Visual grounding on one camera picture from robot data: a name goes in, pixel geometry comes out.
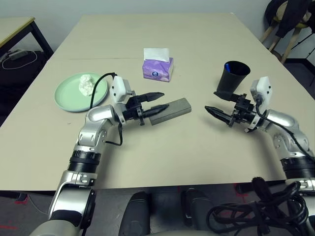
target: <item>table leg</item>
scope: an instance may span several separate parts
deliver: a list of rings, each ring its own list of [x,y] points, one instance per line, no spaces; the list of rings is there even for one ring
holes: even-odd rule
[[[20,32],[18,32],[13,38],[7,41],[2,47],[0,47],[0,57],[6,54],[15,44],[20,42],[29,32],[31,32],[32,27],[30,25],[26,26]]]
[[[36,39],[40,47],[43,49],[44,54],[46,55],[46,58],[49,59],[54,53],[53,50],[49,46],[48,42],[46,41],[45,37],[43,36],[41,31],[37,27],[35,22],[31,23],[31,27],[32,27],[32,31],[31,31],[32,35],[34,36],[34,38]]]

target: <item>power strip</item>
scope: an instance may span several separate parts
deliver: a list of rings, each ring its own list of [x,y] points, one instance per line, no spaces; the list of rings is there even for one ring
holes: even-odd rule
[[[15,53],[11,53],[9,55],[9,58],[11,60],[16,60],[18,58],[22,58],[22,57],[25,57],[26,55],[28,54],[28,51],[25,51],[25,50],[20,50],[20,51],[17,51]]]
[[[7,55],[8,55],[8,53],[5,53],[2,57],[0,57],[0,63],[1,63],[4,59],[6,59]]]

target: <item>white tissue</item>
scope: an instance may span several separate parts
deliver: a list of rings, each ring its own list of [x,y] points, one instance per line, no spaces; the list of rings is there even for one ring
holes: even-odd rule
[[[90,75],[82,75],[79,83],[79,90],[84,96],[90,96],[94,89]]]
[[[169,49],[168,48],[144,48],[144,60],[160,60],[169,62]]]

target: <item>green plate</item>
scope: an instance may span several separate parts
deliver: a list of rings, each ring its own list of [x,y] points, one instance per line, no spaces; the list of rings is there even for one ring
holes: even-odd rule
[[[61,82],[55,91],[55,102],[61,109],[68,112],[82,112],[90,108],[91,96],[84,96],[79,90],[82,75],[90,75],[93,84],[100,78],[98,74],[85,72],[72,75]],[[100,81],[96,88],[93,106],[98,105],[105,98],[107,92],[107,81]]]

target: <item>blue pen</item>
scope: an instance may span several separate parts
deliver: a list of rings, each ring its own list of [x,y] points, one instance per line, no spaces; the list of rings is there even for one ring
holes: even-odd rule
[[[229,67],[228,63],[226,63],[224,66],[225,66],[225,69],[226,69],[228,72],[231,72],[231,70],[230,70],[230,67]]]

